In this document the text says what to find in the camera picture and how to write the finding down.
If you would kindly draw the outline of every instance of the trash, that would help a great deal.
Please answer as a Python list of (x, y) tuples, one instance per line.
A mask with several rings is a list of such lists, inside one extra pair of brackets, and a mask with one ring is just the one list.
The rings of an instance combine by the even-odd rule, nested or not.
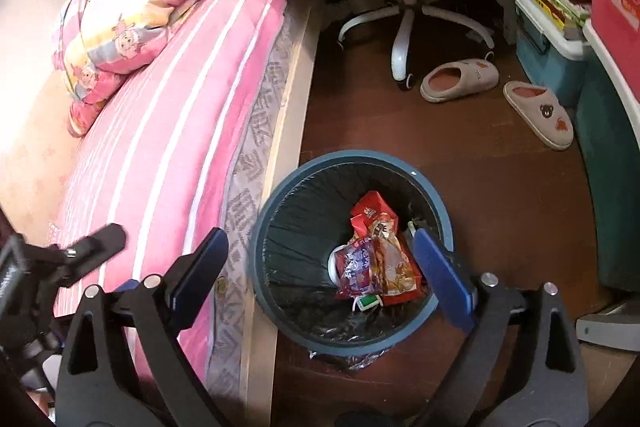
[(326, 270), (329, 273), (329, 279), (336, 286), (340, 286), (340, 276), (338, 275), (338, 269), (335, 267), (335, 254), (345, 248), (347, 245), (339, 245), (329, 254), (329, 259), (326, 262)]
[(358, 307), (358, 309), (361, 312), (366, 312), (367, 310), (370, 310), (372, 308), (375, 308), (376, 306), (382, 306), (382, 299), (380, 298), (380, 295), (363, 295), (360, 297), (356, 297), (353, 300), (353, 311), (356, 310), (356, 306)]
[(375, 351), (373, 353), (369, 353), (369, 355), (360, 355), (356, 357), (336, 357), (334, 355), (325, 355), (322, 353), (316, 353), (314, 351), (310, 351), (309, 359), (321, 360), (322, 362), (328, 363), (329, 365), (332, 365), (333, 367), (335, 367), (340, 371), (355, 374), (357, 371), (370, 366), (372, 363), (378, 360), (382, 355), (388, 352), (388, 350), (389, 348), (383, 349), (382, 351)]
[(371, 237), (375, 248), (375, 265), (385, 306), (417, 298), (422, 275), (413, 256), (399, 240), (398, 215), (379, 192), (369, 191), (351, 210), (355, 237)]
[(370, 237), (357, 239), (335, 252), (335, 267), (340, 276), (338, 297), (359, 297), (381, 291)]

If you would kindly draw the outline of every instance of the blue storage box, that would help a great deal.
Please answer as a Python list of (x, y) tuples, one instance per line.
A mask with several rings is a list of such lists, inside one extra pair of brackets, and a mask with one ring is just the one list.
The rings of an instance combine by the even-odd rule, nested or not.
[(545, 86), (566, 108), (578, 103), (591, 46), (568, 41), (532, 0), (515, 0), (518, 17), (516, 54), (529, 81)]
[(575, 131), (593, 199), (598, 279), (604, 286), (640, 292), (638, 142), (616, 87), (595, 53), (585, 77)]

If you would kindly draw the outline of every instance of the plastic wrapper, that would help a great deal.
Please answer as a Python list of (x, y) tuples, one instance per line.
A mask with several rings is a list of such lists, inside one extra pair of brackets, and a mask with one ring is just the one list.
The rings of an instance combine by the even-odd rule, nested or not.
[(361, 355), (359, 357), (335, 357), (334, 355), (318, 354), (314, 351), (310, 351), (309, 358), (322, 360), (322, 362), (328, 363), (336, 369), (340, 369), (340, 371), (355, 373), (356, 371), (371, 365), (388, 351), (389, 349), (383, 349), (382, 351), (375, 351), (373, 353), (369, 353), (369, 355)]
[(336, 252), (335, 264), (340, 274), (339, 297), (357, 297), (381, 291), (376, 275), (374, 242), (370, 237), (352, 241)]
[(369, 191), (351, 210), (351, 225), (357, 237), (370, 236), (376, 251), (377, 276), (382, 286), (383, 302), (393, 305), (420, 295), (420, 269), (398, 238), (398, 215), (377, 191)]

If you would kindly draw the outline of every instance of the red storage box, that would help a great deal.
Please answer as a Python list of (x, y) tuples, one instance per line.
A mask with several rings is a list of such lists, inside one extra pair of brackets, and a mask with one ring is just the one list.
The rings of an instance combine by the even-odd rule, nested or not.
[(593, 28), (640, 101), (640, 0), (592, 0)]

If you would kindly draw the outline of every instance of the wooden bed frame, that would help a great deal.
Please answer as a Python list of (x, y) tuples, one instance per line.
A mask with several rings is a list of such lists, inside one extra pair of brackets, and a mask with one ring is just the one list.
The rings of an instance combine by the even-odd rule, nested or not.
[[(324, 0), (291, 3), (299, 31), (271, 144), (262, 204), (278, 183), (298, 167)], [(271, 422), (277, 340), (278, 330), (256, 303), (250, 286), (245, 297), (240, 364), (240, 398), (245, 405), (247, 426), (267, 427)]]

